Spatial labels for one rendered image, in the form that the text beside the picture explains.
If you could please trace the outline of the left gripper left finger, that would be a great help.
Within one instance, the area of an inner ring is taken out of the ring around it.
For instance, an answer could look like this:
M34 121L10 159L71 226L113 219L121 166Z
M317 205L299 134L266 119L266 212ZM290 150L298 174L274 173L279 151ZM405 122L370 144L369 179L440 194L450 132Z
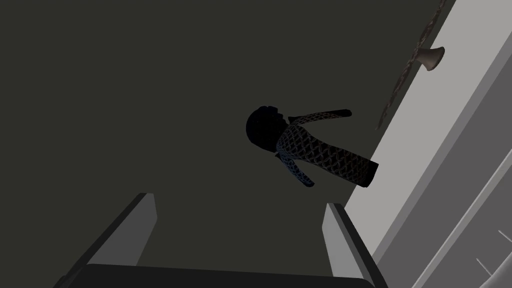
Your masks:
M71 282L89 264L136 266L157 219L154 194L137 194L59 281Z

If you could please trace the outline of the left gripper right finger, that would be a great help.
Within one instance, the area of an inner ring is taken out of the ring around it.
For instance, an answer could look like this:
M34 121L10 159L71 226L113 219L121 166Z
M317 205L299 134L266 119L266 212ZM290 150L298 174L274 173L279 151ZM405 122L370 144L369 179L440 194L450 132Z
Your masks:
M332 274L346 288L389 288L341 204L326 205L322 233Z

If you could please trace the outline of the dark patterned doll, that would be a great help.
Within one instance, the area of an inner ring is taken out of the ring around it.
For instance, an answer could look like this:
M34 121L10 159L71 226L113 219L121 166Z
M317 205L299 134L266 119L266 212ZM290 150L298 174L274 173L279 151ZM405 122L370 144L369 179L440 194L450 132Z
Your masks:
M273 153L306 187L313 187L315 183L297 166L296 160L315 165L352 184L367 188L375 177L378 163L322 142L303 127L307 123L351 115L349 109L339 109L285 120L276 107L261 106L248 117L245 131L252 144Z

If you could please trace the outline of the beige round knob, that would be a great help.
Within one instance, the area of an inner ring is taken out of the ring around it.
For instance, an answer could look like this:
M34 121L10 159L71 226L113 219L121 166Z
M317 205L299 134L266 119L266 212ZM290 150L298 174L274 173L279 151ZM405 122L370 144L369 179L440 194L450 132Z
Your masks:
M429 49L420 48L417 55L415 56L415 61L423 65L427 71L431 71L439 65L443 59L444 54L445 48L442 46Z

